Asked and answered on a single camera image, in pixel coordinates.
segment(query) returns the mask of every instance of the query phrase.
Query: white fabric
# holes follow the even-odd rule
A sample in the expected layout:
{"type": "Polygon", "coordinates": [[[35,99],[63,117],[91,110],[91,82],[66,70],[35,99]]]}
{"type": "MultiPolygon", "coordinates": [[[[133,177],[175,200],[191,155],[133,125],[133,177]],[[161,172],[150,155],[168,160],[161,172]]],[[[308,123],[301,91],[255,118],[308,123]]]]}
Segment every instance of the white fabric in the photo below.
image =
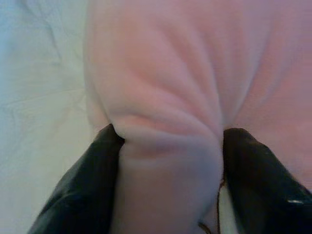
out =
{"type": "Polygon", "coordinates": [[[0,0],[0,233],[24,234],[89,144],[85,0],[0,0]]]}

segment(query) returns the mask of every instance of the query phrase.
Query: pink fleece fabric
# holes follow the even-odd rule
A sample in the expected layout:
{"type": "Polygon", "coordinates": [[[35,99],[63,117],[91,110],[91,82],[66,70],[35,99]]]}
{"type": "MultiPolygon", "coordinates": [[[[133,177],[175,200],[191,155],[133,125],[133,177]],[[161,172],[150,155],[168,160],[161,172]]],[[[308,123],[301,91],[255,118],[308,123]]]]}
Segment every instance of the pink fleece fabric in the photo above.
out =
{"type": "Polygon", "coordinates": [[[312,188],[311,0],[93,0],[88,111],[126,142],[113,234],[215,228],[223,130],[312,188]]]}

